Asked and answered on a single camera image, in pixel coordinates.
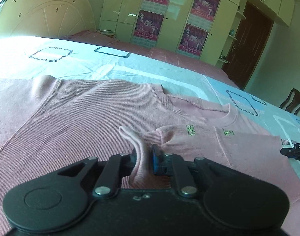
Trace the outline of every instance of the light blue bed sheet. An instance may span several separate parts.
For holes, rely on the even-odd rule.
[[[300,117],[199,73],[112,48],[40,37],[0,39],[0,78],[123,79],[160,83],[170,93],[231,103],[273,135],[284,147],[300,142]],[[290,159],[300,177],[300,162]]]

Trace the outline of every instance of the green embroidery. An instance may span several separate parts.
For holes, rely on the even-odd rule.
[[[196,131],[194,130],[193,125],[186,125],[186,128],[187,128],[187,131],[188,131],[188,135],[194,136],[196,134]]]
[[[233,132],[232,130],[224,130],[224,129],[223,129],[223,132],[224,132],[224,135],[226,135],[226,136],[231,136],[231,135],[234,136],[234,135],[235,135],[234,132]]]

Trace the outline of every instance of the cream headboard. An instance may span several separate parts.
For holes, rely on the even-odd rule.
[[[95,31],[88,0],[7,0],[0,13],[0,37],[57,38]]]

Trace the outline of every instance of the brown door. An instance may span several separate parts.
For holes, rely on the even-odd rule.
[[[244,89],[250,79],[272,28],[272,20],[250,3],[244,10],[245,20],[240,22],[235,41],[222,70],[240,88]]]

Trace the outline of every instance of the white shelf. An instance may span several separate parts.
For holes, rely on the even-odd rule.
[[[218,61],[221,61],[221,62],[223,62],[223,63],[226,63],[226,64],[228,64],[228,63],[229,63],[227,60],[225,60],[225,59],[222,59],[222,58],[219,58],[219,59],[218,59]]]
[[[233,38],[235,41],[237,41],[237,39],[234,37],[234,36],[232,36],[232,35],[228,35],[230,38]]]
[[[236,12],[236,16],[239,17],[239,18],[241,18],[241,20],[246,19],[246,17],[244,16],[244,14],[241,13],[241,12],[239,12],[239,11]]]

